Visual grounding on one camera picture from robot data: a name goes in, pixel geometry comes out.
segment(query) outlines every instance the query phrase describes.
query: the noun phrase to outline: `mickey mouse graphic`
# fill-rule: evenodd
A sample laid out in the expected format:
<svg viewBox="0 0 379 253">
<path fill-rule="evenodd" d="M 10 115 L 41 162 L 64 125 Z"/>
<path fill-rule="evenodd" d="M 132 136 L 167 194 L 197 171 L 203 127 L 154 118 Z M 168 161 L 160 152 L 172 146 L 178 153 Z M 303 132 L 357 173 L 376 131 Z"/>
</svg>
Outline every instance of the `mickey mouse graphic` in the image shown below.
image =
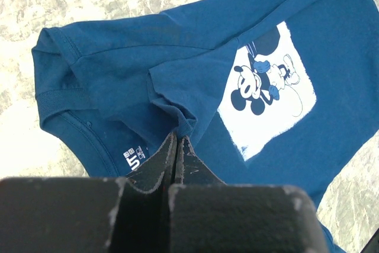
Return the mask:
<svg viewBox="0 0 379 253">
<path fill-rule="evenodd" d="M 231 94 L 231 101 L 237 111 L 246 108 L 246 101 L 250 101 L 250 108 L 253 114 L 259 116 L 274 100 L 280 99 L 279 90 L 286 85 L 298 84 L 299 76 L 293 68 L 293 63 L 289 55 L 285 55 L 283 60 L 286 63 L 270 65 L 266 60 L 257 62 L 251 53 L 248 54 L 250 67 L 235 66 L 234 70 L 240 73 L 238 79 L 238 89 Z M 268 91 L 269 98 L 263 91 Z"/>
</svg>

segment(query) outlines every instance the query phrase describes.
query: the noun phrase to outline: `mottled floor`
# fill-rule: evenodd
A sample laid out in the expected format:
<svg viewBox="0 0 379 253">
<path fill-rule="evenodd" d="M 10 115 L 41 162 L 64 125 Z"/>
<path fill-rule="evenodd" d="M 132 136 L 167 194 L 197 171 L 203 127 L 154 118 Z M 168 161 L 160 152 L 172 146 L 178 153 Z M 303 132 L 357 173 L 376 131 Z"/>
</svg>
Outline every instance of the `mottled floor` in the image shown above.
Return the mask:
<svg viewBox="0 0 379 253">
<path fill-rule="evenodd" d="M 0 0 L 0 178 L 86 176 L 71 151 L 38 127 L 30 49 L 42 27 L 151 14 L 193 1 Z M 335 178 L 319 209 L 348 252 L 359 252 L 379 227 L 378 146 L 377 133 Z"/>
</svg>

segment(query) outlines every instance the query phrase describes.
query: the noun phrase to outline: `blue fabric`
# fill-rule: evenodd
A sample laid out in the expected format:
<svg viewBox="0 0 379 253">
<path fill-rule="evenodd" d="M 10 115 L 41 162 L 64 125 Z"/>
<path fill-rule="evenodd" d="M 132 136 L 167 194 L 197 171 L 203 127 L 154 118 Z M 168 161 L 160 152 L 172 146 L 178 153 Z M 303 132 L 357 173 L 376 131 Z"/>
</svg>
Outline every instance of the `blue fabric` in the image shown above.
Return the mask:
<svg viewBox="0 0 379 253">
<path fill-rule="evenodd" d="M 297 185 L 318 206 L 379 128 L 378 28 L 372 0 L 202 0 L 44 28 L 41 128 L 99 177 L 174 130 L 225 182 Z"/>
</svg>

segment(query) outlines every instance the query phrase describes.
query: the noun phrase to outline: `white graphic print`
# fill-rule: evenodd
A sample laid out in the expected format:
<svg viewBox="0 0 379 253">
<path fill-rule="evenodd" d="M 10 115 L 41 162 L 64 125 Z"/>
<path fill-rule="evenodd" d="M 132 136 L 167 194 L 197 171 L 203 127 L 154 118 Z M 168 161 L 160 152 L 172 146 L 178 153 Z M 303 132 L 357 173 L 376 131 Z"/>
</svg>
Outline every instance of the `white graphic print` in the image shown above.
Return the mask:
<svg viewBox="0 0 379 253">
<path fill-rule="evenodd" d="M 312 83 L 282 22 L 237 51 L 218 112 L 247 161 L 315 103 Z"/>
</svg>

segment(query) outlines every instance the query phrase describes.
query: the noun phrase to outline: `marbled surface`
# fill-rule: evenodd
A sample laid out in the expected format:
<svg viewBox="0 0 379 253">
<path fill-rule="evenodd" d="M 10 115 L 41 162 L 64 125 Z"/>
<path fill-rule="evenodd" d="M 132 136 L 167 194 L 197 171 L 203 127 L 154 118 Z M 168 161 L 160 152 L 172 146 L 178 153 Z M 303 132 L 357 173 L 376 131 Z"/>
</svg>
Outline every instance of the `marbled surface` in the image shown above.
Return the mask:
<svg viewBox="0 0 379 253">
<path fill-rule="evenodd" d="M 0 0 L 0 178 L 86 176 L 73 153 L 38 126 L 30 49 L 43 27 L 151 14 L 193 1 Z M 378 173 L 379 133 L 335 178 L 320 205 L 320 220 L 348 252 L 359 252 L 379 227 Z"/>
</svg>

